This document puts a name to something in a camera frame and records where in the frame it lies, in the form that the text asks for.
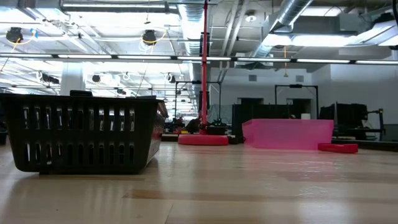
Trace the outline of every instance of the ceiling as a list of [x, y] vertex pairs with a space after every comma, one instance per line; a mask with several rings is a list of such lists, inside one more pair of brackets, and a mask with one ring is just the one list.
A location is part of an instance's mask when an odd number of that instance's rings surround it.
[[[111, 2], [114, 4], [146, 4], [151, 5], [153, 2], [148, 1], [97, 1]], [[169, 1], [170, 7], [175, 7], [173, 2]], [[256, 20], [247, 22], [243, 17], [240, 28], [237, 31], [234, 44], [231, 48], [231, 55], [236, 53], [252, 52], [262, 42], [261, 27], [268, 15], [276, 13], [281, 1], [247, 1], [246, 12], [253, 11]], [[233, 21], [233, 27], [239, 27], [237, 20], [242, 11], [242, 4], [239, 4], [236, 16], [231, 17], [233, 5], [236, 1], [212, 1], [209, 9], [210, 22], [210, 56], [219, 56], [222, 53], [223, 43], [228, 30], [228, 22]], [[314, 0], [302, 16], [337, 16], [343, 11], [350, 14], [358, 12], [372, 12], [374, 10], [389, 6], [389, 1], [333, 1], [333, 0]], [[182, 20], [178, 14], [165, 13], [146, 13], [146, 12], [88, 12], [88, 11], [39, 11], [37, 15], [20, 10], [10, 8], [0, 3], [0, 52], [14, 53], [43, 53], [43, 54], [123, 54], [123, 55], [186, 55], [187, 38], [184, 37], [182, 29]], [[24, 41], [29, 43], [14, 46], [6, 39], [6, 32], [10, 27], [21, 27]], [[37, 37], [33, 35], [31, 29], [37, 31]], [[155, 30], [158, 42], [153, 47], [142, 44], [141, 35], [145, 30]], [[203, 30], [199, 27], [192, 27], [192, 30]], [[302, 46], [286, 46], [274, 47], [270, 51], [273, 57], [293, 57], [293, 58], [366, 58], [366, 59], [383, 59], [389, 56], [388, 47], [367, 46], [367, 47], [302, 47]], [[62, 81], [61, 61], [38, 61], [38, 60], [21, 60], [19, 58], [0, 58], [0, 65], [4, 65], [1, 69], [0, 85], [32, 85], [47, 86], [37, 78], [37, 72], [46, 73]], [[230, 70], [224, 78], [224, 84], [237, 85], [247, 80], [249, 73], [268, 73], [269, 76], [257, 83], [247, 83], [247, 85], [262, 85], [270, 83], [270, 80], [278, 82], [275, 79], [277, 74], [284, 73], [285, 65], [283, 63], [275, 63], [266, 69], [255, 69], [248, 72], [244, 69], [235, 69], [231, 63]], [[211, 80], [216, 81], [220, 75], [220, 65], [212, 63]], [[296, 64], [289, 65], [288, 70], [294, 74], [308, 74], [318, 69], [319, 65]], [[93, 93], [98, 96], [116, 96], [124, 97], [116, 93], [115, 90], [100, 90], [96, 87], [106, 87], [111, 85], [119, 85], [121, 88], [142, 88], [142, 90], [128, 91], [127, 95], [157, 95], [159, 98], [170, 98], [174, 95], [175, 85], [167, 81], [167, 75], [174, 75], [176, 80], [191, 81], [192, 80], [192, 64], [191, 63], [126, 63], [126, 62], [85, 62], [87, 73], [87, 86], [93, 88]], [[107, 77], [102, 80], [105, 82], [95, 83], [92, 76], [100, 75]], [[113, 83], [115, 77], [120, 82]], [[185, 85], [179, 98], [192, 100], [195, 104], [196, 89], [189, 85]], [[29, 92], [36, 94], [58, 94], [59, 88], [3, 88], [13, 90], [14, 92]]]

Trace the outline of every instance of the pink plastic container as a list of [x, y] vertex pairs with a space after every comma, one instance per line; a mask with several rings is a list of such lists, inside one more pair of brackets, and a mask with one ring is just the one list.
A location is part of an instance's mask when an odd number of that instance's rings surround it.
[[321, 119], [252, 119], [242, 124], [245, 145], [260, 149], [318, 150], [331, 143], [333, 121]]

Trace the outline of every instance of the black plastic basket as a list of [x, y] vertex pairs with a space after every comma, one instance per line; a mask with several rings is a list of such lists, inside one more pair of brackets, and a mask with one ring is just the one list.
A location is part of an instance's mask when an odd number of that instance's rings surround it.
[[16, 167], [43, 174], [132, 174], [159, 150], [162, 100], [2, 95]]

